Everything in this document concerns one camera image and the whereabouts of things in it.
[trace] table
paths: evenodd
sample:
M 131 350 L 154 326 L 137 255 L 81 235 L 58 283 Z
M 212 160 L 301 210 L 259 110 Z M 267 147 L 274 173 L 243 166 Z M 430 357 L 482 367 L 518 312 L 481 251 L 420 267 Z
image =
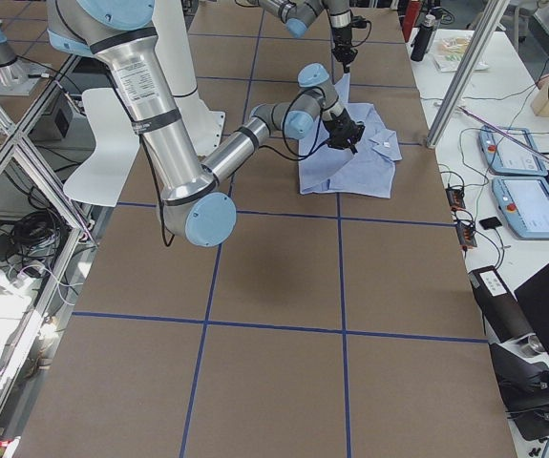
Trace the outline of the table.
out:
M 412 62 L 416 86 L 420 91 L 425 117 L 430 124 L 437 113 L 437 107 L 434 103 L 444 96 L 454 75 L 453 73 L 440 73 L 435 66 L 433 52 L 436 50 L 437 40 L 465 34 L 471 34 L 471 32 L 437 31 L 432 53 L 427 54 L 422 62 Z M 504 32 L 498 31 L 493 34 L 491 43 L 487 47 L 482 60 L 490 66 L 490 70 L 474 72 L 464 94 L 467 109 L 495 125 L 510 126 L 513 123 L 515 127 L 525 127 L 535 133 L 549 132 L 549 118 L 537 117 L 531 111 L 531 101 L 537 95 L 538 90 L 533 89 L 534 81 L 531 75 L 524 68 Z M 525 89 L 527 91 L 521 94 L 507 97 L 510 94 L 520 93 Z M 477 131 L 465 131 L 466 129 L 479 127 L 481 127 L 480 124 L 468 116 L 461 113 L 455 114 L 446 128 L 445 134 L 436 146 L 440 169 L 442 171 L 452 170 L 461 174 L 467 184 L 481 184 L 483 177 L 463 164 L 463 156 L 465 163 L 479 172 L 485 171 L 487 166 L 482 153 L 478 150 Z M 549 134 L 533 134 L 533 137 L 540 151 L 549 151 Z M 451 177 L 450 174 L 446 173 L 442 175 L 442 179 L 445 185 L 449 181 L 453 185 L 460 183 L 457 177 Z M 490 185 L 483 189 L 480 187 L 466 188 L 465 202 L 467 209 L 475 220 L 492 216 L 498 216 L 503 220 L 497 210 Z M 498 272 L 510 290 L 514 291 L 549 262 L 549 240 L 517 239 L 505 223 L 498 231 L 503 245 L 508 246 L 505 250 L 504 262 Z M 490 233 L 488 231 L 481 232 L 490 236 L 499 245 L 499 240 L 492 231 Z M 465 264 L 468 272 L 496 263 L 495 247 L 483 236 L 477 236 L 477 243 L 478 247 L 476 249 L 467 252 Z M 547 357 L 534 358 L 531 363 L 537 361 L 545 361 L 549 364 L 549 358 Z M 518 456 L 524 456 L 532 447 L 542 447 L 537 442 L 534 444 L 525 443 L 516 428 L 513 425 L 511 426 L 512 431 L 515 433 Z
M 18 456 L 511 456 L 396 11 L 361 13 L 350 101 L 398 133 L 393 198 L 300 196 L 296 165 L 261 151 L 223 186 L 230 239 L 166 250 L 139 156 Z M 293 40 L 202 3 L 190 44 L 226 135 L 292 99 L 305 64 L 340 76 L 325 17 Z
M 61 73 L 76 63 L 76 58 L 55 51 L 47 43 L 45 3 L 0 1 L 0 20 L 1 30 L 18 55 L 48 63 Z M 0 120 L 3 121 L 0 122 L 0 176 L 11 160 L 16 160 L 27 177 L 43 191 L 46 199 L 71 226 L 69 236 L 51 267 L 54 274 L 60 277 L 83 235 L 84 217 L 82 209 L 63 196 L 59 179 L 28 138 L 35 122 L 56 95 L 55 85 L 43 80 L 30 96 L 0 96 Z M 0 219 L 15 221 L 32 211 L 18 207 L 10 208 L 6 215 L 0 215 Z M 3 296 L 0 299 L 0 360 L 4 363 L 4 371 L 0 375 L 0 412 L 38 334 L 44 311 L 52 297 L 57 296 L 55 281 L 43 281 L 38 289 L 40 294 L 34 293 L 29 299 L 18 300 L 3 296 L 0 288 L 0 297 Z

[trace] paper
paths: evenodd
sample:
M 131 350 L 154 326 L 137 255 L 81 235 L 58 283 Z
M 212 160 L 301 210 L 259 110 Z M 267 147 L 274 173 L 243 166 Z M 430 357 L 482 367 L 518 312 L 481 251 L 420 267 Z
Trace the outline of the paper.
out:
M 110 88 L 83 93 L 95 137 L 95 150 L 64 184 L 64 194 L 79 202 L 115 207 L 138 151 L 138 136 Z

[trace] brown cardboard surface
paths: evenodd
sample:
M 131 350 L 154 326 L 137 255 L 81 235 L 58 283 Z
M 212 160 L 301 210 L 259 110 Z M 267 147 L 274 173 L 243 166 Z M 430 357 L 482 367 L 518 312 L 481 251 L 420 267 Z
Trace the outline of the brown cardboard surface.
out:
M 390 9 L 374 8 L 353 8 L 353 14 L 361 15 L 372 21 L 371 34 L 368 39 L 378 42 L 403 43 L 404 37 L 401 33 L 397 11 Z M 364 31 L 354 31 L 356 39 L 363 39 L 361 33 Z
M 22 19 L 47 19 L 47 2 L 30 2 L 19 16 Z
M 262 15 L 261 8 L 242 8 L 232 0 L 219 0 L 216 3 L 201 2 L 189 32 L 257 36 Z
M 348 381 L 353 457 L 516 456 L 486 344 L 348 336 Z
M 201 319 L 217 248 L 166 248 L 155 208 L 117 207 L 75 310 Z
M 25 10 L 30 2 L 12 2 L 10 0 L 0 0 L 0 19 L 14 18 L 20 12 Z
M 422 144 L 429 132 L 417 89 L 352 86 L 351 83 L 348 101 L 372 103 L 387 128 L 396 131 L 402 143 Z
M 343 217 L 452 222 L 435 151 L 402 145 L 401 155 L 395 163 L 391 198 L 342 194 Z
M 73 317 L 16 452 L 178 456 L 201 326 Z
M 229 191 L 229 180 L 221 183 L 218 190 L 221 193 L 227 194 Z M 155 205 L 158 203 L 158 196 L 159 191 L 156 193 L 156 188 L 153 185 L 153 176 L 151 175 L 149 162 L 147 162 L 145 154 L 140 149 L 132 165 L 132 170 L 123 186 L 123 190 L 119 195 L 119 202 Z
M 339 328 L 339 285 L 336 221 L 239 215 L 211 319 Z
M 187 458 L 346 456 L 340 336 L 208 330 Z
M 248 96 L 248 110 L 250 112 L 262 103 L 290 102 L 297 95 L 299 89 L 297 82 L 253 81 Z
M 210 110 L 225 112 L 224 135 L 231 134 L 241 126 L 248 81 L 198 78 L 198 90 Z
M 416 87 L 405 44 L 365 43 L 357 50 L 350 84 Z
M 196 76 L 248 79 L 257 38 L 189 36 Z
M 297 142 L 289 143 L 292 150 L 297 152 Z M 290 156 L 282 140 L 271 139 L 267 144 Z M 239 210 L 330 217 L 337 215 L 335 195 L 302 196 L 299 186 L 297 163 L 263 148 L 236 172 L 233 199 Z
M 38 39 L 48 40 L 48 37 L 41 36 L 47 29 L 47 21 L 12 21 L 3 29 L 9 40 L 36 41 Z
M 348 329 L 484 338 L 450 227 L 343 221 Z
M 331 47 L 327 41 L 262 38 L 253 77 L 297 84 L 298 73 L 313 62 L 331 73 Z

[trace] black bottle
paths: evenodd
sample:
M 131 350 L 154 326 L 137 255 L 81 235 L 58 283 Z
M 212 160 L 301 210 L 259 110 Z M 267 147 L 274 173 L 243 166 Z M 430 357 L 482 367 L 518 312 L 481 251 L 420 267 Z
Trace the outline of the black bottle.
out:
M 418 33 L 412 43 L 413 50 L 410 55 L 410 59 L 414 62 L 420 62 L 425 56 L 427 47 L 429 46 L 429 40 L 433 34 L 433 25 L 435 24 L 435 16 L 427 14 L 425 21 L 418 28 Z

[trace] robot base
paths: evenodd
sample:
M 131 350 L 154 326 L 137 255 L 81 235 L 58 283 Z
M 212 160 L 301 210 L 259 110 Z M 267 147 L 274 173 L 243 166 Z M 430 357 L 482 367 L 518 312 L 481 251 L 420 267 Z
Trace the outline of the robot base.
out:
M 26 65 L 26 72 L 28 74 L 41 74 L 46 70 L 47 69 L 43 68 L 43 66 L 41 65 L 37 65 L 37 64 Z M 16 86 L 10 86 L 10 87 L 3 86 L 3 84 L 0 82 L 0 95 L 16 95 L 16 96 L 30 95 L 32 93 L 32 90 L 40 80 L 41 78 L 28 78 L 22 84 L 18 84 Z

